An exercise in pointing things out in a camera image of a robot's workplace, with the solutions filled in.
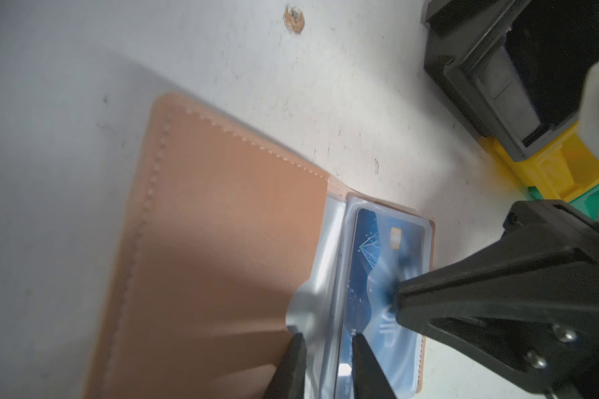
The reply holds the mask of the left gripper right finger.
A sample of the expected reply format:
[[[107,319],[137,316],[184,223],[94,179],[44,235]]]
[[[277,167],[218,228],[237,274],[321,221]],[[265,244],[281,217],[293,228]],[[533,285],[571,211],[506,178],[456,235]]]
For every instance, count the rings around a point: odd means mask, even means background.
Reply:
[[[370,345],[363,334],[352,338],[352,380],[355,399],[396,399]]]

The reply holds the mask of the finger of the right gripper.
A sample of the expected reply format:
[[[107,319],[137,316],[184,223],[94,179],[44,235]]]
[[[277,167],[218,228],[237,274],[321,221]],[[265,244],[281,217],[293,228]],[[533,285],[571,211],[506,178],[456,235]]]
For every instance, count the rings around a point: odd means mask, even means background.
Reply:
[[[599,222],[570,204],[516,202],[498,241],[394,302],[398,324],[526,392],[599,398]]]

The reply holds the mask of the blue credit card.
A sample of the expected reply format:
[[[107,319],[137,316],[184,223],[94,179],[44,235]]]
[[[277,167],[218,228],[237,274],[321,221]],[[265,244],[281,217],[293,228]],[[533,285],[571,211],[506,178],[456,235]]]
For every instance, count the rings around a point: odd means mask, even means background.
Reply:
[[[354,396],[352,337],[361,333],[396,397],[411,398],[419,390],[422,338],[397,323],[394,296],[400,283],[429,272],[432,224],[371,203],[354,206],[352,216],[334,395]]]

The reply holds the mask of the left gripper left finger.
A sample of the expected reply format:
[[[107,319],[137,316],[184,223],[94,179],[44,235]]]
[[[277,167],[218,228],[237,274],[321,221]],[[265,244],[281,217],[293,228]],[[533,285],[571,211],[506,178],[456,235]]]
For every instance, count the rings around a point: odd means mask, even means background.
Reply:
[[[307,349],[304,335],[291,339],[276,373],[263,396],[264,399],[303,399],[305,389]]]

